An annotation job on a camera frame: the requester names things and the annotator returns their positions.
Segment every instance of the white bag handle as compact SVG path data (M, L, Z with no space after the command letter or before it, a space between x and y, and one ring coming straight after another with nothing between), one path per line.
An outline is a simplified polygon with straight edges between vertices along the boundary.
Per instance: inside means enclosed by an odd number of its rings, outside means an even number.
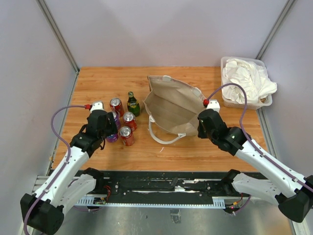
M174 143L175 141L178 141L179 139L181 139L181 138L186 136L186 133L179 133L178 137L176 137L172 141L162 141L158 137L156 137L155 134L153 133L153 131L152 131L152 122L155 122L155 119L150 115L149 116L149 132L150 132L151 137L158 143L161 143L161 144L171 144L171 143Z

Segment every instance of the red wire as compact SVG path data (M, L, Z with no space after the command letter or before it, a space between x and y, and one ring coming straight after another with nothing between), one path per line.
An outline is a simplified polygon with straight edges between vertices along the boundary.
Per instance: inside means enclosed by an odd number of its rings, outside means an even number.
M108 195L107 195L107 200L108 200L110 195L111 195L111 187L108 185L105 185L104 188L106 188L108 190Z
M243 194L241 194L241 198L240 198L240 200L238 200L236 203L239 203L240 201L242 201L243 197L244 197L244 195L243 195Z

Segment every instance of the plastic storage bin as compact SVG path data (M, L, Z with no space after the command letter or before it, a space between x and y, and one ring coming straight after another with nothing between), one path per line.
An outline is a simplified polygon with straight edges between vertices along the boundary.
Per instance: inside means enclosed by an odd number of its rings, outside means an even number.
M259 65L259 66L265 67L265 64L264 64L261 60L255 60L255 59L249 59L249 58L241 58L241 57L234 57L234 56L225 56L225 57L223 57L223 58L221 59L221 77L223 76L223 69L224 69L225 66L226 66L226 61L227 61L228 59L231 59L231 58L241 59L241 60L245 60L245 61L252 61L252 62L256 63L256 64ZM224 101L224 106L226 106L226 107L241 108L241 109L243 109L243 108L245 107L244 104L239 104L239 103L236 102L236 101L232 101L232 100L230 100L230 99L226 99L226 98L223 96L223 93L222 93L222 98L223 98L223 101ZM256 104L249 104L249 103L248 103L247 108L248 108L248 109L257 110L257 109L259 109L259 108L261 108L261 107L263 107L263 106L269 106L269 105L271 105L272 102L273 102L273 100L272 100L272 95L269 94L269 95L266 97L266 100L265 100L264 103L262 103L262 102L260 102L260 101L259 101L258 103L256 103Z

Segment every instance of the red connector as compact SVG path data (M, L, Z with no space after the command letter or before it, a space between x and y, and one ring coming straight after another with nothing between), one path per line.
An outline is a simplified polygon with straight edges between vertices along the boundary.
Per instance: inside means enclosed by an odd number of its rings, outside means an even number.
M209 103L210 103L210 101L207 100L207 99L205 99L205 100L203 101L203 106L206 108L206 107L209 105Z
M92 105L91 104L85 104L84 107L85 107L85 109L89 109L90 110Z

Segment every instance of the crumpled towel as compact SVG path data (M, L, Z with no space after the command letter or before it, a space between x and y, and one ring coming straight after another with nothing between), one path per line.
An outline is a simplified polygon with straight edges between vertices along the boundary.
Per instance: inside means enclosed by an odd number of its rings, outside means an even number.
M240 59L228 59L222 72L222 83L236 83L243 87L248 103L258 103L261 99L277 91L277 83L271 82L265 67L254 62ZM222 89L223 96L238 102L245 103L244 93L236 86L227 86Z

